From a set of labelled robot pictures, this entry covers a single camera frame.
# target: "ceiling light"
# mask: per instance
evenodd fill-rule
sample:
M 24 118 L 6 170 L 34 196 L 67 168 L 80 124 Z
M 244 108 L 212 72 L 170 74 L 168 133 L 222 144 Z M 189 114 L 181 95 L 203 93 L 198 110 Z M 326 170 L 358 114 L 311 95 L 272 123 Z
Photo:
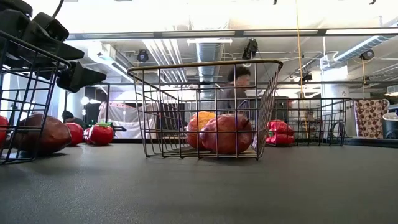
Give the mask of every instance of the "ceiling light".
M 90 102 L 87 96 L 84 96 L 81 100 L 80 103 L 84 106 L 87 105 Z
M 217 39 L 217 38 L 188 39 L 187 44 L 232 44 L 232 39 Z
M 91 104 L 96 104 L 96 103 L 101 103 L 101 102 L 98 101 L 98 100 L 90 99 L 90 103 L 91 103 Z
M 326 31 L 326 35 L 378 35 L 378 34 L 398 34 L 398 28 L 378 28 L 378 29 L 330 29 Z
M 163 32 L 162 37 L 222 37 L 222 36 L 234 36 L 235 31 L 187 31 L 187 32 Z
M 83 39 L 136 39 L 136 38 L 151 38 L 154 34 L 151 32 L 142 33 L 114 33 L 114 34 L 83 34 Z
M 318 30 L 300 30 L 300 35 L 317 34 Z M 297 35 L 297 30 L 251 30 L 244 31 L 243 35 L 257 36 L 257 35 Z

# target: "patterned fabric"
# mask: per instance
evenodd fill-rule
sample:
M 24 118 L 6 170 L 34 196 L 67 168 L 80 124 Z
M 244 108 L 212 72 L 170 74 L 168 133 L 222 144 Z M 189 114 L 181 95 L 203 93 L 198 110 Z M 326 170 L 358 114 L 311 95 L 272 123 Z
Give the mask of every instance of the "patterned fabric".
M 382 117 L 387 113 L 387 100 L 356 100 L 356 132 L 359 137 L 382 139 Z

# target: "black cable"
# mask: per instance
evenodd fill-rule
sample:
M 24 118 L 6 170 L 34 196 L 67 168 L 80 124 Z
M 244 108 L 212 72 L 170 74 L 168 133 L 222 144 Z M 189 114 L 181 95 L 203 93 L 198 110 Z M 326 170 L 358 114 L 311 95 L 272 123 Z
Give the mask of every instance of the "black cable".
M 58 15 L 58 13 L 60 12 L 62 4 L 63 4 L 63 0 L 60 1 L 60 4 L 58 5 L 57 9 L 55 10 L 54 14 L 52 15 L 53 18 L 55 18 Z
M 258 50 L 258 54 L 260 55 L 260 58 L 262 60 L 262 56 L 260 54 L 260 50 Z M 266 70 L 266 73 L 267 73 L 269 81 L 271 81 L 271 77 L 269 76 L 268 69 L 267 69 L 266 65 L 264 63 L 262 63 L 262 65 L 264 66 L 264 69 Z

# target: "trash can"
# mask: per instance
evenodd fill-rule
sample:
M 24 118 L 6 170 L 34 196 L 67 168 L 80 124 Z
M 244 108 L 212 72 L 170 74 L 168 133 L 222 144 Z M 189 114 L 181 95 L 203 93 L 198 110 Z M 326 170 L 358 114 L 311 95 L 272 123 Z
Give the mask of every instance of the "trash can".
M 395 113 L 386 113 L 382 119 L 383 138 L 397 139 L 398 137 L 398 115 Z

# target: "gray table surface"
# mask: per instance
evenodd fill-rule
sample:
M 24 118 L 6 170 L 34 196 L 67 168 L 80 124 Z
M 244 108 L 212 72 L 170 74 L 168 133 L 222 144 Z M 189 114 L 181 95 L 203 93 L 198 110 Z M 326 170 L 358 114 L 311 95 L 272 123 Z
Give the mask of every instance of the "gray table surface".
M 0 223 L 397 223 L 398 150 L 146 159 L 140 144 L 0 166 Z

